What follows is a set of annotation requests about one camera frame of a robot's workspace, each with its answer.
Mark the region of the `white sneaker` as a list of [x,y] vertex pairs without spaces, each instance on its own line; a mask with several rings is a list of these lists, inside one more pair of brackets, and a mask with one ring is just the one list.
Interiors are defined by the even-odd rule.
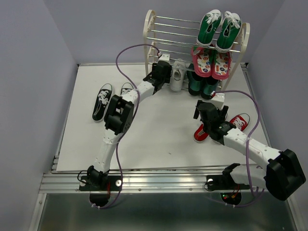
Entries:
[[175,61],[172,66],[172,76],[170,78],[170,88],[172,91],[180,91],[182,89],[185,74],[185,62],[183,60]]

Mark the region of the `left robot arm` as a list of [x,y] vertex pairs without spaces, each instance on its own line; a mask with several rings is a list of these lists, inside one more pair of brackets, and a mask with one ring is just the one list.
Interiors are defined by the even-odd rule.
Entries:
[[137,105],[154,95],[165,83],[170,82],[172,67],[169,62],[159,60],[153,64],[152,71],[135,90],[123,96],[114,95],[107,108],[104,122],[105,132],[100,150],[94,164],[87,169],[87,184],[103,191],[108,184],[111,159],[120,138],[132,125]]

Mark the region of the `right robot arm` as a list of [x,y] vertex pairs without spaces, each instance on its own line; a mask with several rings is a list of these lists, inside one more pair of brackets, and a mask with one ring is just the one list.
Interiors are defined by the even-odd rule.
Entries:
[[249,138],[234,124],[225,121],[228,106],[221,110],[212,103],[199,100],[194,118],[200,118],[203,131],[209,137],[254,161],[258,167],[247,170],[246,166],[233,163],[219,175],[208,175],[207,189],[233,190],[255,186],[268,190],[276,199],[285,201],[306,182],[306,177],[296,154],[286,149],[280,151]]

